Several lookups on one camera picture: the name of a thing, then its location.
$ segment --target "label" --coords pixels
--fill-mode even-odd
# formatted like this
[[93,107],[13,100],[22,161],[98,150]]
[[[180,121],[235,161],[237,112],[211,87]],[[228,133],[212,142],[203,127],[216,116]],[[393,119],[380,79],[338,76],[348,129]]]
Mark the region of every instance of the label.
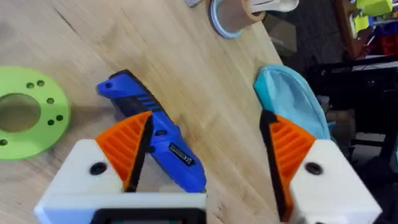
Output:
[[169,145],[170,151],[172,151],[185,165],[192,166],[197,162],[194,161],[191,157],[186,155],[179,147],[177,147],[174,143],[170,143]]

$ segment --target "green disc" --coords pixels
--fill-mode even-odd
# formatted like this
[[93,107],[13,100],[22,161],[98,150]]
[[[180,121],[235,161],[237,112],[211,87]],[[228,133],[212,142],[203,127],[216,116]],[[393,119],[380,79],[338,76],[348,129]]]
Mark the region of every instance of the green disc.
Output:
[[62,89],[48,76],[22,67],[0,67],[0,98],[27,95],[40,105],[33,127],[20,132],[0,129],[0,159],[24,159],[43,152],[64,134],[70,107]]

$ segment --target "orange ridged pad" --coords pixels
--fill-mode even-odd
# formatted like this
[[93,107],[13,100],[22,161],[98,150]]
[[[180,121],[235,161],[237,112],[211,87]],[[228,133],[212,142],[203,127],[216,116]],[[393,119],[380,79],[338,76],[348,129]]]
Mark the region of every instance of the orange ridged pad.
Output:
[[289,184],[305,155],[315,142],[315,137],[295,123],[276,115],[277,122],[269,125],[275,161],[285,195],[286,210],[282,221],[287,222],[293,209]]
[[128,117],[95,139],[116,173],[120,176],[124,190],[129,187],[132,170],[139,154],[145,124],[151,115],[152,112],[147,111]]

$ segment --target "light blue fabric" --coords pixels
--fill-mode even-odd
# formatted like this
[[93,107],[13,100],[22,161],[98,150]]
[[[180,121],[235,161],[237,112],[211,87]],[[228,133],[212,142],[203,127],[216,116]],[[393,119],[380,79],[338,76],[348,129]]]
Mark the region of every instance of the light blue fabric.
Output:
[[317,139],[330,139],[325,114],[305,79],[283,65],[266,65],[254,89],[264,109],[287,118]]

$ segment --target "wood grain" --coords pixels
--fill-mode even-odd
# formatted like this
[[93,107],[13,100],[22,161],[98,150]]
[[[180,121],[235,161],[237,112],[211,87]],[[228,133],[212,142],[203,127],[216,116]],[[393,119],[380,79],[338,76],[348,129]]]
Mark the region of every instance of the wood grain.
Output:
[[[225,40],[211,28],[205,3],[4,0],[0,43],[0,65],[48,74],[72,107],[70,127],[51,150],[0,162],[0,223],[37,223],[32,210],[72,146],[115,123],[114,108],[95,86],[125,68],[159,99],[201,159],[209,223],[278,223],[252,84],[259,67],[281,62],[261,23]],[[141,177],[143,191],[173,185],[150,158]]]

